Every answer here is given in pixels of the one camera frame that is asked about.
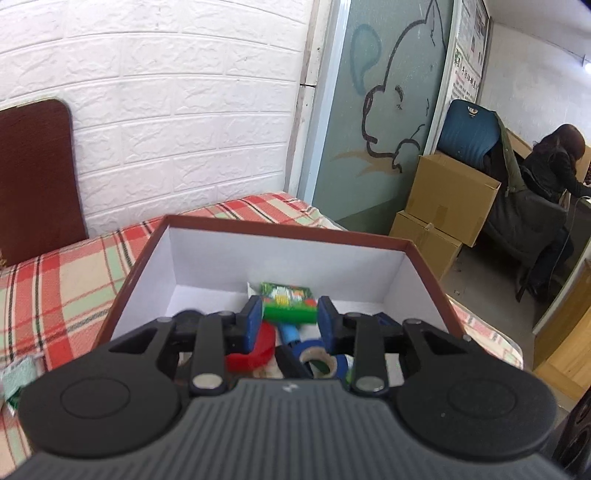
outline blue gripper pad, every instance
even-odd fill
[[[339,312],[336,311],[328,297],[318,299],[317,323],[320,330],[320,336],[326,346],[326,351],[332,355],[335,349],[335,336],[333,321],[339,318]]]
[[[246,333],[244,335],[245,353],[250,353],[255,347],[256,337],[262,322],[262,299],[253,295],[238,314],[241,319],[246,319]]]

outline floor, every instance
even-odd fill
[[[480,237],[473,248],[462,251],[443,279],[445,292],[478,315],[486,323],[513,339],[523,350],[526,368],[534,357],[535,322],[544,313],[526,292],[515,299],[515,275],[519,264],[490,239]]]

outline glass door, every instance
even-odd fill
[[[453,0],[350,2],[315,187],[304,182],[298,191],[347,229],[388,233],[405,206],[433,120],[452,10]]]

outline green snack package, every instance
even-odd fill
[[[263,319],[281,323],[316,323],[316,300],[307,287],[261,283]]]

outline black jacket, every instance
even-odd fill
[[[565,190],[575,198],[591,196],[591,187],[577,180],[570,166],[570,157],[562,147],[540,153],[535,150],[523,165],[529,169],[535,181],[528,187],[546,200],[558,203]]]
[[[511,193],[510,184],[519,185],[519,180],[528,184],[515,157],[512,162],[515,167],[510,168],[504,158],[503,145],[497,142],[490,153],[490,169],[485,173],[501,182],[501,190],[496,195],[483,230],[529,268],[556,237],[566,221],[567,212],[530,188]],[[512,175],[515,177],[513,181],[509,180],[509,170],[517,170]]]

